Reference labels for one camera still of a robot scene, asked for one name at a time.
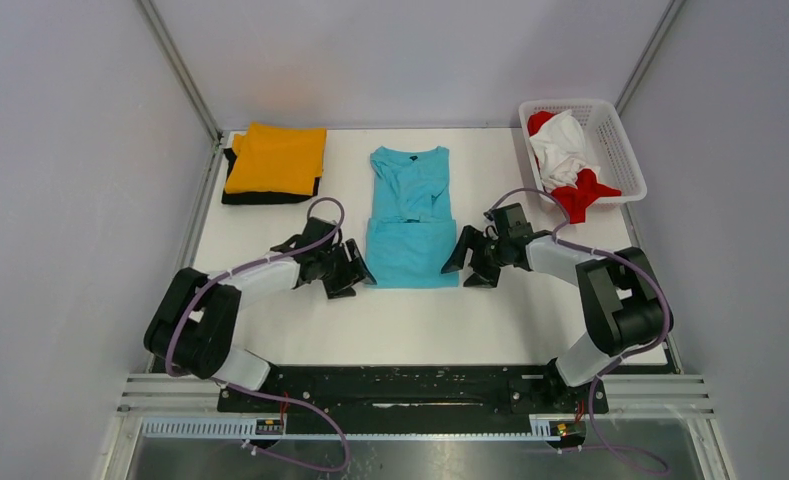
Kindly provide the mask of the teal t shirt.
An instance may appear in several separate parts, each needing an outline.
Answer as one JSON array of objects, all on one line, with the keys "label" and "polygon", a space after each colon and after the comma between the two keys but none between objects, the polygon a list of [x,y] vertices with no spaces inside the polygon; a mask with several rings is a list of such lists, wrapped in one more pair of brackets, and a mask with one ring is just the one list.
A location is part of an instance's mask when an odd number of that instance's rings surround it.
[{"label": "teal t shirt", "polygon": [[450,197],[450,151],[404,152],[380,147],[366,229],[366,264],[379,289],[438,289],[459,284],[444,273],[457,241]]}]

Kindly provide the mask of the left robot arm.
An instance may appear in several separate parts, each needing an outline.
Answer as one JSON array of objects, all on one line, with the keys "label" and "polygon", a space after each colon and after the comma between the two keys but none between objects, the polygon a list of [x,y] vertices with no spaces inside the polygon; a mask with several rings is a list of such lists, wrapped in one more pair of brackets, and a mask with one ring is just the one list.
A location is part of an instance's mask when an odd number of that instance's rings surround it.
[{"label": "left robot arm", "polygon": [[213,274],[179,270],[146,329],[144,347],[167,361],[168,373],[239,386],[252,408],[269,410],[281,387],[269,377],[271,362],[234,344],[239,313],[314,282],[333,300],[353,297],[356,285],[376,279],[355,240],[343,239],[337,224],[310,217],[301,233],[244,265]]}]

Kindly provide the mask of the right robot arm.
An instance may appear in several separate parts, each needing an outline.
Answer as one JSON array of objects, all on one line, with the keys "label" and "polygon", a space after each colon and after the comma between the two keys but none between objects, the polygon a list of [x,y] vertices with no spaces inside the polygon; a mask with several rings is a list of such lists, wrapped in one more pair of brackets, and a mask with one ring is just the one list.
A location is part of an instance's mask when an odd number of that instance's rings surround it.
[{"label": "right robot arm", "polygon": [[487,216],[491,224],[485,230],[463,229],[442,273],[470,267],[464,284],[473,288],[496,287],[507,266],[550,275],[578,289],[585,324],[580,338],[549,361],[541,378],[509,382],[512,412],[607,412],[598,381],[604,371],[671,329],[646,255],[636,247],[616,253],[571,247],[547,230],[534,230],[520,204]]}]

